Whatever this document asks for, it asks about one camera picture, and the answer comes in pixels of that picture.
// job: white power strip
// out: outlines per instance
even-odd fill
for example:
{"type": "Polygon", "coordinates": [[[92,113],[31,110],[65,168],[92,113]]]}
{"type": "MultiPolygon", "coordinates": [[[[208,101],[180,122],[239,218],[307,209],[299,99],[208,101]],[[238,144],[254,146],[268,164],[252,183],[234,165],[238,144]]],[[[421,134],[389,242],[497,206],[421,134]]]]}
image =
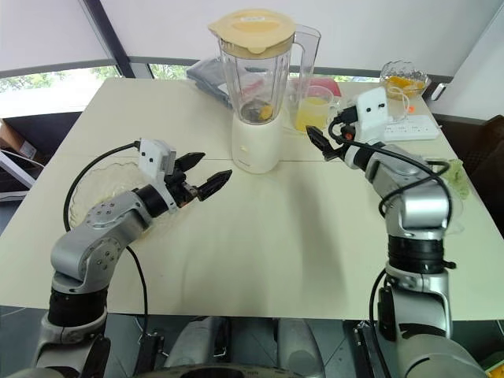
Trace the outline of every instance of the white power strip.
{"type": "Polygon", "coordinates": [[[428,116],[408,116],[401,122],[387,125],[384,142],[435,139],[438,135],[437,125],[428,116]]]}

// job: white blender base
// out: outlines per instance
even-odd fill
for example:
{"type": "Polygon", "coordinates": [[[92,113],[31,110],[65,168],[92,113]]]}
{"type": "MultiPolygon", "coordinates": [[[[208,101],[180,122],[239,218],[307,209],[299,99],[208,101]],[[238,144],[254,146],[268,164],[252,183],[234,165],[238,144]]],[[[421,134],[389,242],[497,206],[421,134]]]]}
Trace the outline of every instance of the white blender base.
{"type": "Polygon", "coordinates": [[[250,173],[272,170],[280,159],[284,116],[280,113],[267,124],[247,124],[234,114],[232,156],[235,164],[250,173]]]}

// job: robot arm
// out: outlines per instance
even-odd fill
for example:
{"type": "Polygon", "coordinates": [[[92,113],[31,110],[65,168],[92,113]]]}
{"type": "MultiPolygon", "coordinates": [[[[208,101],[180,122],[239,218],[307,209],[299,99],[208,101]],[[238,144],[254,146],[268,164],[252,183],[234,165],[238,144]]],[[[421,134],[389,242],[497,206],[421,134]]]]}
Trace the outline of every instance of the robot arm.
{"type": "Polygon", "coordinates": [[[35,354],[37,368],[50,368],[63,376],[102,376],[110,346],[103,337],[107,291],[122,251],[155,217],[174,213],[194,198],[204,201],[232,173],[219,172],[194,187],[186,182],[185,172],[204,154],[177,160],[175,155],[165,143],[143,139],[139,167],[150,183],[97,204],[56,242],[51,254],[56,272],[35,354]]]}
{"type": "Polygon", "coordinates": [[[307,131],[326,160],[340,158],[350,168],[362,169],[383,199],[388,261],[387,286],[380,289],[379,326],[386,339],[397,343],[400,375],[483,378],[485,373],[469,353],[450,340],[446,268],[454,264],[443,260],[450,218],[446,188],[421,169],[428,167],[423,158],[380,142],[388,120],[382,87],[365,92],[355,103],[329,127],[329,134],[343,144],[339,149],[333,149],[319,129],[307,131]],[[333,134],[336,124],[344,124],[342,135],[333,134]]]}

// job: yellow blender lid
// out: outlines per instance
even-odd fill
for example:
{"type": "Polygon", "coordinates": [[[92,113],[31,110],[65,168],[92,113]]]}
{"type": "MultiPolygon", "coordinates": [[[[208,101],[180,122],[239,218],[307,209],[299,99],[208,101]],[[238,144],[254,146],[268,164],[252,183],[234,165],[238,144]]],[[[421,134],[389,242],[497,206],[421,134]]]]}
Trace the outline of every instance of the yellow blender lid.
{"type": "Polygon", "coordinates": [[[281,13],[266,9],[244,9],[228,14],[208,26],[227,43],[261,54],[271,46],[292,37],[294,21],[281,13]]]}

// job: glass of juice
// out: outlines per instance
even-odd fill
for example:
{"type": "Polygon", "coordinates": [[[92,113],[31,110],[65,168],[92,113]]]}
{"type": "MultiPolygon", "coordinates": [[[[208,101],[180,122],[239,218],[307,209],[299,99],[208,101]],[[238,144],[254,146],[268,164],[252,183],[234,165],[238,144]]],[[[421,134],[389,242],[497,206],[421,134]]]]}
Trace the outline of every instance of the glass of juice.
{"type": "Polygon", "coordinates": [[[335,115],[338,103],[334,95],[326,87],[311,86],[306,97],[299,102],[295,128],[306,132],[306,126],[316,126],[320,130],[327,127],[329,117],[335,115]]]}

